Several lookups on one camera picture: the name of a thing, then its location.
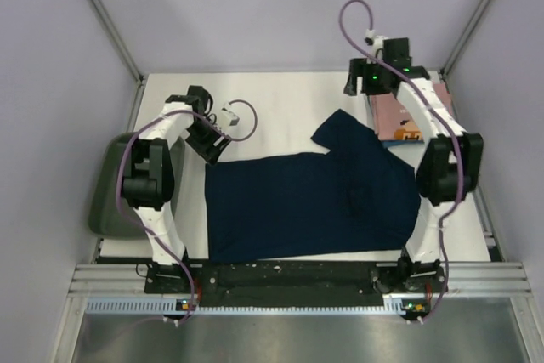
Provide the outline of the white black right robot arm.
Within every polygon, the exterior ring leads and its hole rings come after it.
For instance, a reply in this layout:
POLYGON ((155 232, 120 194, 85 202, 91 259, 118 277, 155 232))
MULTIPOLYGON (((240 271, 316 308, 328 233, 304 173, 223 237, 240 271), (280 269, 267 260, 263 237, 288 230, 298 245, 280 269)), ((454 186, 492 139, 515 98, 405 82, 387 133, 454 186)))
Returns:
POLYGON ((424 143, 415 171, 422 198, 415 229, 396 265, 377 269, 374 284, 381 293, 445 290, 449 273, 445 221, 478 184, 484 141, 454 119, 427 70, 412 64, 407 38, 390 39, 369 30, 365 43, 371 52, 350 60, 344 92, 393 95, 424 143))

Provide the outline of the navy blue t-shirt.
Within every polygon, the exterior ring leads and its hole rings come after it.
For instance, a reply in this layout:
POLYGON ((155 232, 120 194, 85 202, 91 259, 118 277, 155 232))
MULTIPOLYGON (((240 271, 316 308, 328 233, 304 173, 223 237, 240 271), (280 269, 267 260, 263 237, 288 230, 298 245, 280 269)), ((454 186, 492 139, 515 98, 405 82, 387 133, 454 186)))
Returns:
POLYGON ((406 244, 421 206, 412 166, 346 111, 331 114, 312 140, 323 153, 223 162, 206 170, 213 262, 406 244))

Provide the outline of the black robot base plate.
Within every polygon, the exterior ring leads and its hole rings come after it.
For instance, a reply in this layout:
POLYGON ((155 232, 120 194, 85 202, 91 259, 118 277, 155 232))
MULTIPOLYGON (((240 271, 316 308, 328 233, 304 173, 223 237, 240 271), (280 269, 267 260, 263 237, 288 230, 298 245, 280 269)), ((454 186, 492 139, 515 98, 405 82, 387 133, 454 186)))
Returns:
POLYGON ((144 292, 195 298, 202 307, 359 307, 378 306, 383 296, 439 293, 445 271, 438 262, 253 261, 217 264, 190 260, 147 265, 144 292))

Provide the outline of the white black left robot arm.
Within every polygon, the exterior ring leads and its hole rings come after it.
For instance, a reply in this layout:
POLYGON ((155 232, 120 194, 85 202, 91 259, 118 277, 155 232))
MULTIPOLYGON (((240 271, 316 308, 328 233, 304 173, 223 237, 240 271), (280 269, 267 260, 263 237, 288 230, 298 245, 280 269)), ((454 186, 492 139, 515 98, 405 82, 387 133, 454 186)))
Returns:
POLYGON ((212 107, 213 97, 204 87, 189 86, 186 94, 168 97, 160 113, 131 135, 122 153, 116 206, 121 209, 121 200, 126 201, 136 214, 130 221, 142 227, 150 241, 148 293, 196 292, 173 216, 177 177, 171 149, 183 139, 207 164, 217 163, 230 139, 217 127, 212 107))

